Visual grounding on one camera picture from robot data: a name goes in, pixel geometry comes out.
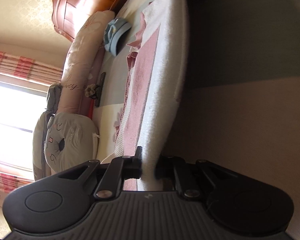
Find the pink and white sweater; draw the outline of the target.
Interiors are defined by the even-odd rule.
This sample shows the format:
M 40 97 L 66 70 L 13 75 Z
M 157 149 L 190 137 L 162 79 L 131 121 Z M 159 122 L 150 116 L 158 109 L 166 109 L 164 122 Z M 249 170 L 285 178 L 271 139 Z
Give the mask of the pink and white sweater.
M 125 182 L 125 190 L 162 188 L 154 175 L 172 127 L 183 90 L 189 49 L 187 0 L 128 0 L 125 16 L 137 2 L 135 36 L 128 43 L 125 102 L 114 155 L 142 148 L 142 175 Z

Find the grey cat face cushion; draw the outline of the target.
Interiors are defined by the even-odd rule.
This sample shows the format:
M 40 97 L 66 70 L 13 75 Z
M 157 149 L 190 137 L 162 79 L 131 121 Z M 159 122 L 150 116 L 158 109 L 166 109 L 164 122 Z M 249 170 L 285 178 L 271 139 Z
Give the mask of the grey cat face cushion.
M 47 124 L 44 154 L 58 173 L 96 159 L 100 136 L 93 121 L 84 115 L 57 113 Z

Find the red object under quilt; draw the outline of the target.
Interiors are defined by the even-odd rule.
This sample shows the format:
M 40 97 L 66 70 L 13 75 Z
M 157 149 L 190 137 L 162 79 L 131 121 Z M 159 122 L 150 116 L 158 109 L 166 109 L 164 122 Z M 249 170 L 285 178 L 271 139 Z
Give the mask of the red object under quilt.
M 87 117 L 89 117 L 90 119 L 93 119 L 94 102 L 95 102 L 94 99 L 90 100 L 89 111 L 88 111 L 88 115 L 87 115 Z

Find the grey pillow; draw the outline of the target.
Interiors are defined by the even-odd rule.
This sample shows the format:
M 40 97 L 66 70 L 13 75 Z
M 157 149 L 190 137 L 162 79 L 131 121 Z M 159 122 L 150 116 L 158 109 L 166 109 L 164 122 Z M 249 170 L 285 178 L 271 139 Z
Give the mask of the grey pillow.
M 51 175 L 51 168 L 45 159 L 45 141 L 47 124 L 53 114 L 49 111 L 42 113 L 33 131 L 32 156 L 34 180 L 40 180 Z

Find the black phone with flower holder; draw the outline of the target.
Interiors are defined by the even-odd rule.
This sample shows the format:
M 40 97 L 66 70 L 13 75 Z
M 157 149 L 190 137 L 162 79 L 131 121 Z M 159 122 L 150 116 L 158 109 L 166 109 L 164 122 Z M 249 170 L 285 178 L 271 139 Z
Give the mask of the black phone with flower holder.
M 84 91 L 86 98 L 91 98 L 94 100 L 95 107 L 100 106 L 102 89 L 103 89 L 105 78 L 106 78 L 106 73 L 103 72 L 100 76 L 99 83 L 88 85 Z

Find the folded grey-green cloth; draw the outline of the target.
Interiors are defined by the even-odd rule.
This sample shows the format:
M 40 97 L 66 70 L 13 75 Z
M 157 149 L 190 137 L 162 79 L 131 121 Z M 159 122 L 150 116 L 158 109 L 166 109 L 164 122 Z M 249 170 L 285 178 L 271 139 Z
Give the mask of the folded grey-green cloth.
M 62 85 L 60 83 L 52 84 L 47 91 L 47 108 L 46 110 L 52 114 L 56 114 L 59 100 L 61 97 Z

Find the pink floral folded quilt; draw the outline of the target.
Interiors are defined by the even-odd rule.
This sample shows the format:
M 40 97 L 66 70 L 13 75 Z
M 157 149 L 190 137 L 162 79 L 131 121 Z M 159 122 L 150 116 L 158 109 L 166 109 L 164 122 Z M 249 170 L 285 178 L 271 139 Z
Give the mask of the pink floral folded quilt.
M 82 25 L 66 56 L 57 113 L 77 114 L 95 56 L 103 42 L 107 24 L 115 13 L 98 11 Z

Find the pink floral curtain left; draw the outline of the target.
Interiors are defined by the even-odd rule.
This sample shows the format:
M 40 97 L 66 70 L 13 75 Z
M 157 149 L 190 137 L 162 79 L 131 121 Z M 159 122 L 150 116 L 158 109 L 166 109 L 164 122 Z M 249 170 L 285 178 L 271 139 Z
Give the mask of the pink floral curtain left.
M 0 192 L 11 191 L 34 182 L 32 171 L 18 168 L 0 169 Z

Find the pink floral curtain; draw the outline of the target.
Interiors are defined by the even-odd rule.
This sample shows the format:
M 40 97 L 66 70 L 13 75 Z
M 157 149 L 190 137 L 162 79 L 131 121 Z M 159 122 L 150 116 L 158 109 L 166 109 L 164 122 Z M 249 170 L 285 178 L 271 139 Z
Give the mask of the pink floral curtain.
M 0 51 L 0 74 L 49 86 L 61 81 L 63 71 L 28 57 Z
M 0 192 L 11 191 L 34 182 L 32 171 L 18 168 L 0 169 Z

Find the window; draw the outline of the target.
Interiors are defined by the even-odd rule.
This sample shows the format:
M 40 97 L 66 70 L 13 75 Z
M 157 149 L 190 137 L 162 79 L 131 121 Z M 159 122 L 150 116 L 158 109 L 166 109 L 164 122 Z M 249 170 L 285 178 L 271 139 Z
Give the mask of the window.
M 36 123 L 46 110 L 46 93 L 0 82 L 0 163 L 32 169 Z

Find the blue baseball cap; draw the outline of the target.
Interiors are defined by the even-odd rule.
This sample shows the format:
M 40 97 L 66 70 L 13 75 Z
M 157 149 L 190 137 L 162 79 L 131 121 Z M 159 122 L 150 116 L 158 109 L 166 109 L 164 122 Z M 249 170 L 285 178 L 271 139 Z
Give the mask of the blue baseball cap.
M 111 20 L 104 31 L 103 43 L 105 50 L 111 55 L 117 56 L 119 41 L 131 27 L 132 25 L 124 18 Z

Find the pink floral curtain right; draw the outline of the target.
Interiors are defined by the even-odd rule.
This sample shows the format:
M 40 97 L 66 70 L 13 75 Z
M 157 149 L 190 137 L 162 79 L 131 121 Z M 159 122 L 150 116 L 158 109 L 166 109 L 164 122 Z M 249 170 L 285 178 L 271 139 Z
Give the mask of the pink floral curtain right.
M 49 86 L 61 81 L 63 71 L 28 57 L 0 51 L 0 74 Z

